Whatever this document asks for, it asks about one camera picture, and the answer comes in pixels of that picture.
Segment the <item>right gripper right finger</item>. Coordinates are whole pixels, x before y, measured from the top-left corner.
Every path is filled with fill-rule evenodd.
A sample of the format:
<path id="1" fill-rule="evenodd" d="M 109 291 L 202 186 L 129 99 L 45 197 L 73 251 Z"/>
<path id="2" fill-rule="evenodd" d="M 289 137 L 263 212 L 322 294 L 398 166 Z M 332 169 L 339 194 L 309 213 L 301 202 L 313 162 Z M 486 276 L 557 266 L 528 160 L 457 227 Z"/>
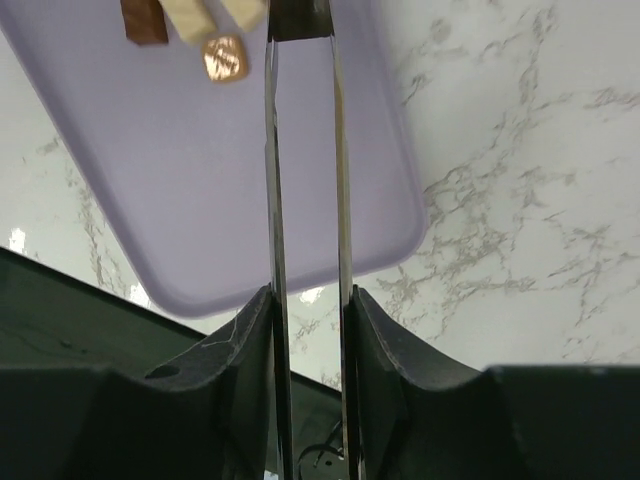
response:
<path id="1" fill-rule="evenodd" d="M 635 479 L 639 370 L 475 370 L 353 295 L 361 445 L 369 479 Z"/>

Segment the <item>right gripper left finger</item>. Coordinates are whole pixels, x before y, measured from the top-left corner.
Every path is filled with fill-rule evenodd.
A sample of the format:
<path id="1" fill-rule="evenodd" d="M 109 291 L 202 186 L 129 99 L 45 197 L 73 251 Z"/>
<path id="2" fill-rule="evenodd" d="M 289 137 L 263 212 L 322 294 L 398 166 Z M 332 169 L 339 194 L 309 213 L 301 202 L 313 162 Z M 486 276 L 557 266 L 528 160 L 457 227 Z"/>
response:
<path id="1" fill-rule="evenodd" d="M 272 296 L 136 379 L 3 368 L 5 479 L 257 479 L 269 429 Z"/>

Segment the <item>metal tongs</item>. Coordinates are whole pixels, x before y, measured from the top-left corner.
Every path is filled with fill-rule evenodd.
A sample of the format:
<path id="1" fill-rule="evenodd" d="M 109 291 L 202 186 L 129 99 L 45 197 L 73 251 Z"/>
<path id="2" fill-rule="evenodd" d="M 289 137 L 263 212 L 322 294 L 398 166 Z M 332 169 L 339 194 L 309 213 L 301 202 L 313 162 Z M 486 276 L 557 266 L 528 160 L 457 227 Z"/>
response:
<path id="1" fill-rule="evenodd" d="M 360 479 L 360 425 L 347 120 L 339 23 L 330 37 L 276 42 L 265 52 L 266 184 L 278 474 L 294 479 L 285 261 L 297 289 L 336 279 L 340 301 L 343 458 Z"/>

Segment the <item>dark cube chocolate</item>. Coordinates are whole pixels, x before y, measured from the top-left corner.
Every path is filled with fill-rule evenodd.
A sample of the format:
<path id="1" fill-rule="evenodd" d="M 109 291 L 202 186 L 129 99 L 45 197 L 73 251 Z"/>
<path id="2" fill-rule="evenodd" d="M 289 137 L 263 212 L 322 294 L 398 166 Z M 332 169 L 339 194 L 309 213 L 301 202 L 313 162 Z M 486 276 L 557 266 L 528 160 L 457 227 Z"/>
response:
<path id="1" fill-rule="evenodd" d="M 269 40 L 306 40 L 334 33 L 329 0 L 270 0 L 268 4 Z"/>

